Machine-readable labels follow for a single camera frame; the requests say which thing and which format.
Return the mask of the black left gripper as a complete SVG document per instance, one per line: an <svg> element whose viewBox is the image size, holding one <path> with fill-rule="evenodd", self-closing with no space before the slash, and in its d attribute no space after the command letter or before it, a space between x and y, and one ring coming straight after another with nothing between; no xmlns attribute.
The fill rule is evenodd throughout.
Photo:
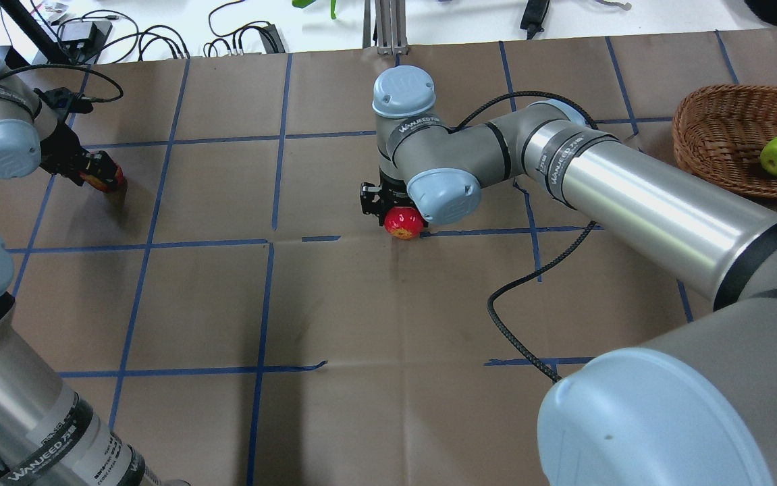
<svg viewBox="0 0 777 486"><path fill-rule="evenodd" d="M76 184L100 184L95 156L82 147L77 134L66 123L71 114L88 114L94 105L67 87L41 92L41 101L55 115L55 129L41 141L41 167Z"/></svg>

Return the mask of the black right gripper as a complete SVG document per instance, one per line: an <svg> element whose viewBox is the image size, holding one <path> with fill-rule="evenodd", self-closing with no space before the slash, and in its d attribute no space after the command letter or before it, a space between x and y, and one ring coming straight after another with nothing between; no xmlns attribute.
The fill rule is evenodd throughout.
<svg viewBox="0 0 777 486"><path fill-rule="evenodd" d="M394 207L413 207L412 198L407 194L406 182L394 178L379 170L379 183L361 182L358 191L361 213L373 215L376 218L386 218L389 210Z"/></svg>

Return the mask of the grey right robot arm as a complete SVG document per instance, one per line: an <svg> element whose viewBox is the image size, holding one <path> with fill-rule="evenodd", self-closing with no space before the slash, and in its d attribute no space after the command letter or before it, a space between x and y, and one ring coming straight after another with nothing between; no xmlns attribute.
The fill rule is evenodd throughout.
<svg viewBox="0 0 777 486"><path fill-rule="evenodd" d="M554 93L471 128L435 113L435 81L398 65L375 79L378 184L363 213L410 207L456 223L483 190L526 176L582 213L573 243L605 233L668 271L712 311L644 344L555 372L488 314L550 381L537 413L549 485L777 485L777 212L636 151Z"/></svg>

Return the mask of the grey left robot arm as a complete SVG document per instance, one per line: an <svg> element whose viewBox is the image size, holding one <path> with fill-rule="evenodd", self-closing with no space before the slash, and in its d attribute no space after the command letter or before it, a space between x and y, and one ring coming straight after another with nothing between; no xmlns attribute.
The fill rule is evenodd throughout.
<svg viewBox="0 0 777 486"><path fill-rule="evenodd" d="M43 168L103 192L125 182L104 151L89 152L50 92L31 89L0 59L0 180ZM0 485L162 485L13 329L12 257L0 237Z"/></svg>

